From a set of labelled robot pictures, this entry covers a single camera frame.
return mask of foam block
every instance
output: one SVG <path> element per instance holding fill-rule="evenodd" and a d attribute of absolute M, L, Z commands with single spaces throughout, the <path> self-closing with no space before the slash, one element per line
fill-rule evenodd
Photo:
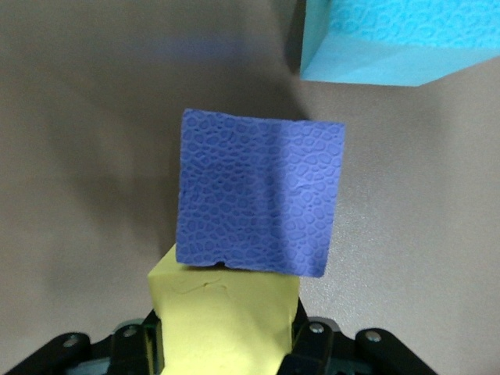
<path fill-rule="evenodd" d="M 418 86 L 498 55 L 497 0 L 307 1 L 306 80 Z"/>
<path fill-rule="evenodd" d="M 339 123 L 186 110 L 177 260 L 322 276 L 344 135 Z"/>
<path fill-rule="evenodd" d="M 291 351 L 298 277 L 184 266 L 175 251 L 148 275 L 162 375 L 275 375 Z"/>

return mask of yellow block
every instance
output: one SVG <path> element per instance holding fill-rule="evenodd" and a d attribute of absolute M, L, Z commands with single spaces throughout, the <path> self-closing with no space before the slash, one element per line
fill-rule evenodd
<path fill-rule="evenodd" d="M 185 266 L 173 246 L 148 281 L 162 321 L 162 375 L 275 375 L 291 350 L 296 276 Z"/>

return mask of light blue foam block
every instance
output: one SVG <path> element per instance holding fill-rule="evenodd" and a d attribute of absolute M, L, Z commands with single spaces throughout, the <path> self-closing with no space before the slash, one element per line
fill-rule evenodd
<path fill-rule="evenodd" d="M 306 80 L 419 86 L 498 55 L 498 0 L 307 1 Z"/>
<path fill-rule="evenodd" d="M 322 276 L 344 135 L 339 123 L 186 110 L 177 261 Z"/>

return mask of bolt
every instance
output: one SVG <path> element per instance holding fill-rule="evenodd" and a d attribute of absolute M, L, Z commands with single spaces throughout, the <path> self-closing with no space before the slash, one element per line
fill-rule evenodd
<path fill-rule="evenodd" d="M 322 334 L 325 331 L 325 327 L 319 323 L 311 323 L 309 329 L 315 334 Z"/>
<path fill-rule="evenodd" d="M 78 337 L 72 334 L 70 338 L 68 338 L 64 343 L 62 344 L 63 347 L 65 348 L 71 348 L 78 342 Z"/>
<path fill-rule="evenodd" d="M 379 342 L 382 340 L 382 337 L 380 336 L 380 334 L 378 334 L 374 330 L 369 330 L 368 332 L 365 333 L 365 336 L 368 339 L 368 341 L 372 341 L 372 342 Z"/>
<path fill-rule="evenodd" d="M 123 332 L 123 336 L 129 338 L 130 336 L 134 336 L 137 332 L 138 329 L 135 326 L 129 326 L 127 330 Z"/>

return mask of gray background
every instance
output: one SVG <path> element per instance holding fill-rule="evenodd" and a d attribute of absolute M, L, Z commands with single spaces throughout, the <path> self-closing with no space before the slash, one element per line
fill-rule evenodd
<path fill-rule="evenodd" d="M 500 60 L 417 88 L 302 82 L 283 59 L 293 9 L 0 3 L 0 373 L 150 310 L 186 107 L 345 122 L 309 313 L 391 330 L 441 374 L 500 373 Z"/>

